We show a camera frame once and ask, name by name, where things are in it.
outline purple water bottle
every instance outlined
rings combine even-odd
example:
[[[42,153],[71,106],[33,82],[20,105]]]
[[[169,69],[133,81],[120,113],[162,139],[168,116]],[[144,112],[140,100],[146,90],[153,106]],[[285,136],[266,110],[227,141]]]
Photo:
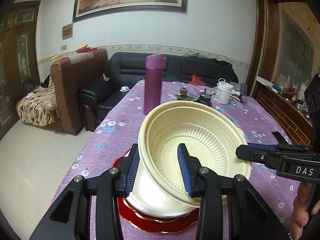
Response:
[[[144,114],[160,104],[163,70],[165,69],[165,54],[155,54],[146,57],[146,84],[144,87]]]

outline human hand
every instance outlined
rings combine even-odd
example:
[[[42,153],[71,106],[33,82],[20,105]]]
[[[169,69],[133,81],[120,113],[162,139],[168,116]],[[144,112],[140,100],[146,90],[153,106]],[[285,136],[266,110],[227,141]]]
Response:
[[[304,182],[301,182],[297,196],[293,201],[293,212],[291,216],[290,236],[293,240],[298,240],[303,232],[303,227],[308,223],[309,214],[306,211],[306,201],[309,197],[307,186]],[[314,206],[311,211],[311,215],[318,213],[320,209],[320,201]]]

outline brown armrest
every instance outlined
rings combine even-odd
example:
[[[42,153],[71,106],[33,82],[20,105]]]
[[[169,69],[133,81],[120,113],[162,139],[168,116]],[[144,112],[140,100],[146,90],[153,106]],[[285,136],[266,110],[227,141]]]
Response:
[[[76,53],[53,63],[50,75],[55,86],[60,121],[67,133],[76,135],[83,127],[77,102],[78,90],[102,75],[107,63],[107,51],[97,49]]]

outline black leather sofa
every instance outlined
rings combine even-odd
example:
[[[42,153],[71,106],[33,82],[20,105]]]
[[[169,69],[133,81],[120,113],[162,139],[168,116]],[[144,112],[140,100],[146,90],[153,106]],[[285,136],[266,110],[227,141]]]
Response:
[[[120,92],[122,86],[132,88],[145,75],[147,53],[117,52],[108,60],[103,76],[97,76],[79,90],[77,99],[84,119],[86,130],[94,131],[100,121],[126,95]],[[188,83],[193,74],[202,77],[209,87],[215,87],[219,78],[226,82],[238,82],[232,65],[216,59],[166,55],[166,68],[163,81]]]

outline sofa leg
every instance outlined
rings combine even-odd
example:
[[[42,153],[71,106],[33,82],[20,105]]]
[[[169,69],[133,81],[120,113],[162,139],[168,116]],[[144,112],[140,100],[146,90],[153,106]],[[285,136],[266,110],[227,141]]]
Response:
[[[88,105],[81,105],[80,113],[84,121],[85,130],[94,132],[94,130],[100,124],[100,121],[96,118],[94,110]]]

